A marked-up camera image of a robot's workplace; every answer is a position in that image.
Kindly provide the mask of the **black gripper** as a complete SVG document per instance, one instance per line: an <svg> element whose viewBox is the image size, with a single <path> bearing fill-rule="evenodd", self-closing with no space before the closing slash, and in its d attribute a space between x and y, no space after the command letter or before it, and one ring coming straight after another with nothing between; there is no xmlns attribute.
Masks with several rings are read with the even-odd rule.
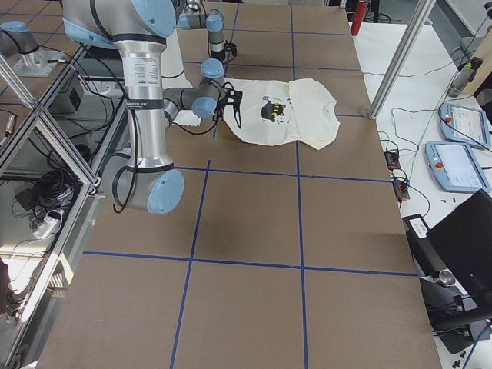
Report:
<svg viewBox="0 0 492 369"><path fill-rule="evenodd" d="M224 52L226 55L236 58L238 56L237 45L232 41L226 41L224 44Z"/></svg>
<svg viewBox="0 0 492 369"><path fill-rule="evenodd" d="M242 129L241 120L241 101L243 98L243 92L234 88L234 86L224 86L223 96L219 98L216 109L213 115L213 121L217 124L220 120L224 119L224 110L227 105L230 105L233 109L233 117L237 126Z"/></svg>

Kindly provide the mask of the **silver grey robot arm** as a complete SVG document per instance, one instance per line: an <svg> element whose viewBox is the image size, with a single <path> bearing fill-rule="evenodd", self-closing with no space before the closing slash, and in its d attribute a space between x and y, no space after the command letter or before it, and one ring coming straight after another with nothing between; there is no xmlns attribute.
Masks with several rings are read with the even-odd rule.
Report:
<svg viewBox="0 0 492 369"><path fill-rule="evenodd" d="M219 8L206 10L203 1L187 0L178 17L185 30L206 29L208 33L208 57L221 62L234 60L238 56L237 45L224 38L224 13Z"/></svg>
<svg viewBox="0 0 492 369"><path fill-rule="evenodd" d="M181 200L182 173L166 151L165 134L178 113L219 121L231 105L241 123L242 93L224 79L227 52L236 45L224 40L224 14L219 8L177 14L171 1L65 1L66 35L80 44L118 50L123 66L130 147L113 154L101 186L120 214L127 208L167 214ZM164 88L161 57L172 51L176 27L208 31L211 57L201 65L196 88Z"/></svg>

